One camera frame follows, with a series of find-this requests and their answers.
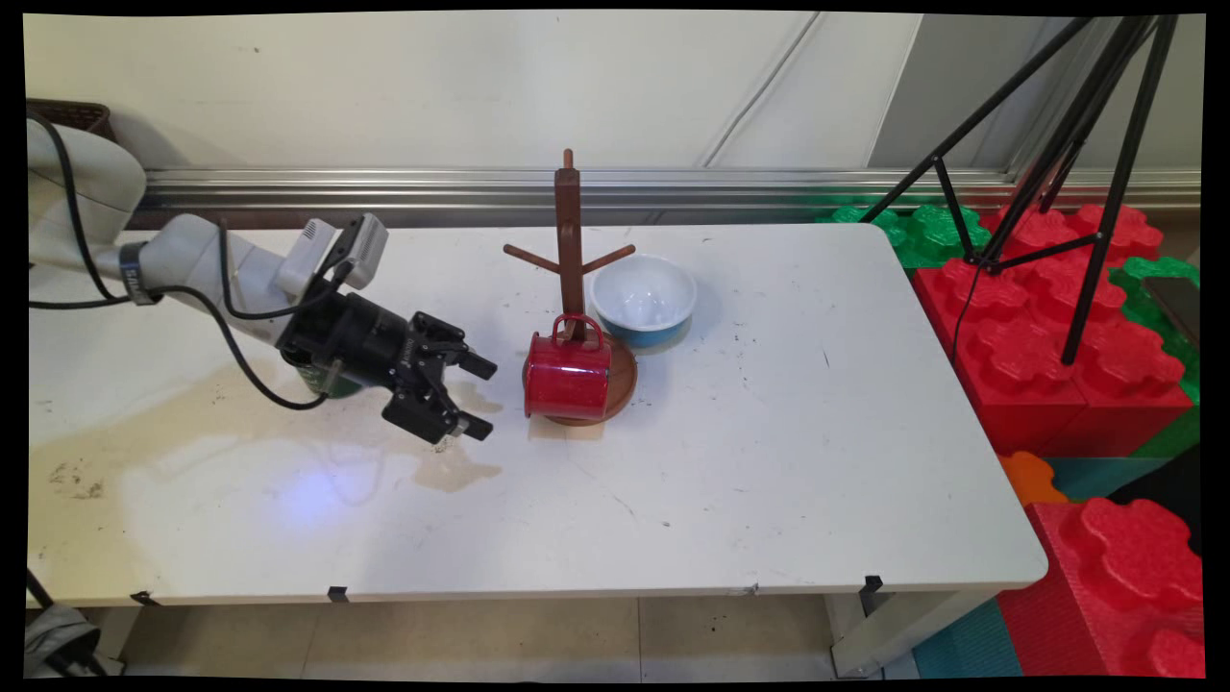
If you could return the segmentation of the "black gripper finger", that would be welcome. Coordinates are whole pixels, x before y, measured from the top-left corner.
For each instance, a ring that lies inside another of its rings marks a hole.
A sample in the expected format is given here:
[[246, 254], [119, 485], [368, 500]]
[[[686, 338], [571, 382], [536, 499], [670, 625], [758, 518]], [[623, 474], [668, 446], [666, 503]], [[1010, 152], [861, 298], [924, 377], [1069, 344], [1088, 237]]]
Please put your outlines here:
[[492, 422], [461, 411], [451, 403], [448, 395], [440, 398], [429, 383], [419, 386], [391, 381], [387, 388], [391, 395], [383, 407], [383, 420], [426, 442], [443, 442], [449, 436], [469, 436], [482, 441], [494, 430]]
[[434, 318], [430, 313], [416, 312], [413, 332], [416, 334], [413, 354], [417, 359], [435, 358], [442, 360], [444, 366], [458, 366], [461, 371], [474, 374], [483, 381], [491, 380], [498, 371], [496, 363], [470, 349], [465, 342], [464, 329], [446, 321]]

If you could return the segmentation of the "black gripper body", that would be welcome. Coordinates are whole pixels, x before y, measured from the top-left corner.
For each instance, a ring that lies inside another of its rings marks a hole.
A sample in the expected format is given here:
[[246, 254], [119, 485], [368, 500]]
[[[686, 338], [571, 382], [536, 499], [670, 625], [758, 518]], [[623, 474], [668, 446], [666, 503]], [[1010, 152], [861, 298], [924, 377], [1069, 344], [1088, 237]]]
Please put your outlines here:
[[333, 294], [292, 316], [280, 336], [280, 356], [315, 395], [355, 395], [360, 388], [407, 385], [435, 393], [435, 372], [415, 371], [406, 343], [421, 345], [435, 329], [429, 312], [412, 318], [383, 309], [357, 293]]

